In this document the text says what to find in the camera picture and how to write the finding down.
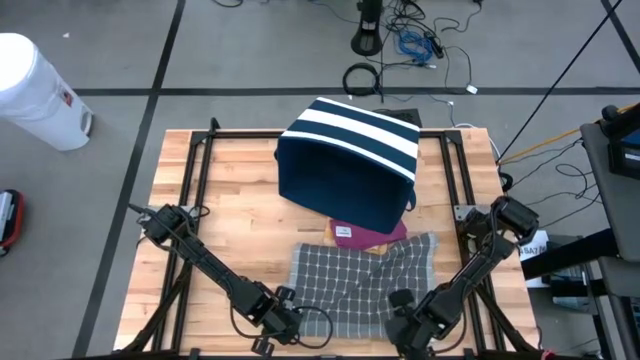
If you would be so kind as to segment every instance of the gray concrete floor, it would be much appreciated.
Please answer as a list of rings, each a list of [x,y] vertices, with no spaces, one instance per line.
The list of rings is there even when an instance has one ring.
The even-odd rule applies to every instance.
[[[358,17],[354,1],[325,2],[345,18]],[[475,10],[467,0],[419,3],[428,23],[437,16],[464,18]],[[157,82],[154,91],[127,93],[127,89],[152,88],[176,5],[177,0],[0,0],[0,32],[30,37],[71,86],[85,89],[85,94],[91,93],[86,89],[124,91],[120,93],[123,96],[93,92],[102,96],[84,97],[98,117],[92,140],[76,151],[55,152],[12,124],[0,122],[0,187],[24,192],[28,204],[23,237],[10,256],[0,260],[2,358],[71,355],[128,167],[135,182],[130,197],[124,200],[143,204],[166,129],[205,128],[211,116],[224,128],[286,127],[316,95],[325,94],[322,89],[318,94],[307,89],[303,93],[308,95],[296,95],[296,91],[278,95],[283,92],[270,93],[270,88],[338,88],[344,70],[363,61],[349,48],[354,25],[307,1],[264,4],[247,0],[239,8],[223,9],[210,1],[187,0],[164,81]],[[640,23],[635,21],[640,3],[626,0],[618,13],[631,42],[640,47]],[[489,128],[497,146],[504,149],[541,98],[514,94],[513,87],[543,92],[604,15],[599,0],[487,1],[468,32],[441,36],[445,44],[461,46],[471,56],[472,83],[480,89],[478,95],[438,97],[454,101],[456,122]],[[398,60],[405,59],[395,54],[389,42],[385,61]],[[385,85],[442,87],[445,62],[436,60],[434,64],[437,69],[388,71]],[[463,86],[466,60],[452,53],[451,66],[450,85]],[[160,85],[165,89],[252,89],[253,94],[263,96],[222,90],[218,96],[156,97]],[[575,92],[551,96],[511,154],[592,121],[605,105],[637,102],[640,74],[609,22],[559,86]],[[635,90],[629,95],[598,95],[599,87],[619,94],[624,89],[616,88]],[[491,89],[502,95],[483,95],[483,90]],[[143,114],[150,105],[149,94],[150,104],[157,99],[157,106],[147,112],[146,120],[151,121],[148,136],[146,142],[137,143],[143,152],[139,166],[131,169],[136,139],[144,138],[139,129],[146,134],[140,125],[148,124]],[[387,98],[385,104],[380,104],[378,97],[329,97],[367,109],[418,108],[424,126],[449,126],[447,107],[426,95],[407,102]],[[540,161],[532,159],[504,169],[517,179]],[[585,171],[589,168],[579,147],[558,162]],[[580,187],[579,179],[562,177],[548,165],[510,195],[531,202],[559,191],[579,191]],[[585,202],[558,197],[534,208],[545,223]],[[120,236],[112,234],[117,248],[90,354],[107,353],[112,348],[139,235],[133,220],[127,216]],[[548,230],[584,235],[605,226],[602,208],[594,205]],[[563,350],[595,337],[587,315],[554,306],[544,291],[531,295],[545,347]],[[593,346],[591,343],[570,353],[579,354]]]

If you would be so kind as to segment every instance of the butcher block tabletop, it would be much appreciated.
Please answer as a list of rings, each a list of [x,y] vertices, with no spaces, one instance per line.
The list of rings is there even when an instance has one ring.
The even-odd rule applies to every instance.
[[[187,162],[191,133],[195,130],[168,130],[158,161],[150,206],[177,204]],[[485,129],[461,130],[471,183],[477,204],[491,204],[502,195],[500,181]],[[275,138],[215,138],[204,196],[211,213],[200,222],[199,238],[208,249],[237,274],[261,281],[272,290],[287,283],[294,246],[298,243],[328,244],[326,216],[298,206],[278,195],[278,166],[274,159]],[[191,193],[193,204],[198,169],[204,146],[196,155]],[[449,149],[459,198],[465,199],[455,148]],[[447,181],[438,139],[420,139],[415,191],[417,206],[405,212],[403,221],[408,236],[434,232],[439,244],[434,267],[438,283],[446,282],[460,269]],[[114,349],[133,340],[158,306],[167,263],[167,253],[149,241],[138,247]],[[500,308],[530,344],[538,342],[517,252],[503,261],[492,275]],[[489,316],[480,303],[485,341],[495,348]],[[175,304],[168,315],[163,348],[169,348],[173,332]],[[246,333],[259,330],[241,316],[236,322]],[[475,349],[471,321],[462,343],[449,354],[461,355],[463,348]],[[462,321],[434,349],[453,344],[462,332]],[[321,343],[323,339],[307,339]],[[194,269],[188,297],[181,353],[199,348],[203,355],[253,355],[253,340],[236,334],[229,320],[229,300],[213,281]],[[321,350],[276,344],[274,355],[395,356],[396,349],[387,340],[333,338]]]

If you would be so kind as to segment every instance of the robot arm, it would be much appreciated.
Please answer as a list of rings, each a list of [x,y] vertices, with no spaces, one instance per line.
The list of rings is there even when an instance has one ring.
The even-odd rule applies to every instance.
[[[428,292],[416,308],[410,306],[413,296],[407,289],[389,295],[395,312],[394,317],[386,322],[385,329],[401,357],[424,359],[429,355],[427,346],[431,339],[441,340],[451,332],[464,311],[465,299],[476,290],[482,279],[502,260],[508,258],[517,246],[533,239],[538,228],[537,218],[538,215],[526,206],[503,196],[491,205],[489,214],[482,214],[474,209],[458,224],[464,237],[479,237],[484,240],[480,249],[453,279]],[[513,232],[517,240],[514,242],[506,239],[498,234],[500,230]],[[512,330],[507,332],[507,336],[510,340],[517,341],[516,347],[524,351],[535,350],[531,346],[527,347],[528,344],[523,345],[526,342],[521,337],[518,338],[519,334],[497,306],[493,310],[499,312],[498,317],[502,315],[501,322],[506,322],[505,326]]]
[[[269,338],[283,345],[295,342],[302,314],[291,306],[295,297],[292,289],[280,286],[273,293],[261,282],[238,276],[207,250],[191,231],[194,220],[181,207],[164,205],[157,212],[135,205],[129,207],[149,216],[142,226],[144,235],[151,242],[164,250],[177,252],[182,259],[192,263],[227,293],[231,306],[242,317],[253,326],[263,326],[262,336],[255,339],[252,351],[269,357],[274,349]],[[162,245],[168,239],[175,240],[178,246]]]

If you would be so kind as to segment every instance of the white bucket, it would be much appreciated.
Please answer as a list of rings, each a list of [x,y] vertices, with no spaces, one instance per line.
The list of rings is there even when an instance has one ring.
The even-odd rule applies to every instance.
[[[0,119],[64,151],[89,141],[92,118],[31,40],[0,34]]]

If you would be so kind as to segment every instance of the plaid towel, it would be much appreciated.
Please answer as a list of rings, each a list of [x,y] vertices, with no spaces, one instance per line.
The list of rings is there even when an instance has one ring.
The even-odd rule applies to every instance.
[[[299,244],[289,276],[289,287],[296,291],[294,305],[327,311],[335,337],[386,338],[384,322],[393,313],[388,295],[411,289],[419,300],[435,288],[436,246],[432,233],[398,241],[384,255]],[[315,311],[305,314],[300,335],[326,337],[328,333],[324,316]]]

